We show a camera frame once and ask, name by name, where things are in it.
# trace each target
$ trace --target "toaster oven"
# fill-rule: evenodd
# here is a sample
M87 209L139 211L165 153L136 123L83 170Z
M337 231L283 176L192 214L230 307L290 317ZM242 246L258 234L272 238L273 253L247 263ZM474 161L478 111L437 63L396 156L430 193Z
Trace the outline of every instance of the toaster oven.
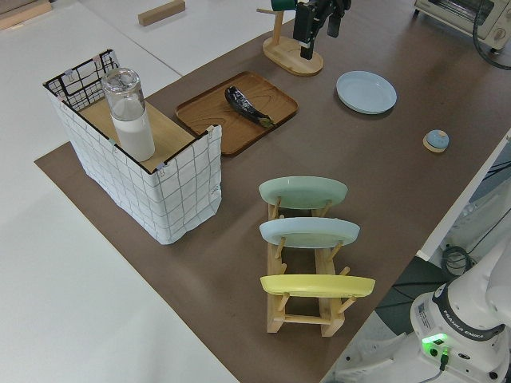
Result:
M511 37L511 0L416 0L415 12L423 12L472 35L477 18L477 37L493 51L502 49Z

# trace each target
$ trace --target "toaster oven knob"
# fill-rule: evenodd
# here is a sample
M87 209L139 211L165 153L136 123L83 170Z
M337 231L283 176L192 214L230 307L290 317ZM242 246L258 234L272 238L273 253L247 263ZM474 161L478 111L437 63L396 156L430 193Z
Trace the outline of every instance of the toaster oven knob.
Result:
M493 34L493 38L495 40L501 40L505 37L505 30L503 28L497 28L495 30L495 34Z

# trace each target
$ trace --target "brown tabletop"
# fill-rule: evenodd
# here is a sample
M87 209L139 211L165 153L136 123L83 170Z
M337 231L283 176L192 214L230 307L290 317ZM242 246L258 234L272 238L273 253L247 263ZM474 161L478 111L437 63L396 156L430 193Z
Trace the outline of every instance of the brown tabletop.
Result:
M149 97L177 122L177 105L248 70L299 104L288 122L223 159L218 213L171 246L159 245L86 178L69 145L38 161L242 383L320 381L509 129L509 72L480 59L470 37L422 15L413 19L412 5L353 2L338 38L320 32L316 51L325 66L317 76L295 77L270 62L262 53L267 34ZM291 30L287 24L283 34ZM351 70L385 77L397 91L395 107L374 116L346 107L335 82ZM451 139L442 154L422 146L435 128ZM69 167L56 170L62 158ZM259 225L267 207L258 186L280 176L323 176L349 187L329 216L361 232L336 256L336 269L348 265L376 287L332 338L321 338L318 326L287 323L266 333ZM314 272L305 251L284 260L291 272Z

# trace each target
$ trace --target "glass bottle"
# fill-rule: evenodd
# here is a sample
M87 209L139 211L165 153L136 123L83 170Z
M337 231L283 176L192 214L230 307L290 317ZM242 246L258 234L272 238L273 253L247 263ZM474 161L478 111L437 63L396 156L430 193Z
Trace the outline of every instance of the glass bottle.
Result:
M103 76L101 86L119 144L135 160L148 160L155 148L138 74L131 69L115 68Z

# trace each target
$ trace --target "white grid fabric basket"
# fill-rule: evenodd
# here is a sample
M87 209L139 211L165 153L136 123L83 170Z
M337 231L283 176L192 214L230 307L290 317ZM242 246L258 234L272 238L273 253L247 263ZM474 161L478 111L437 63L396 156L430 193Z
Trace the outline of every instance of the white grid fabric basket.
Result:
M159 243L174 243L218 210L222 129L211 126L147 172L78 114L103 97L101 77L116 66L114 52L107 50L44 86L87 175Z

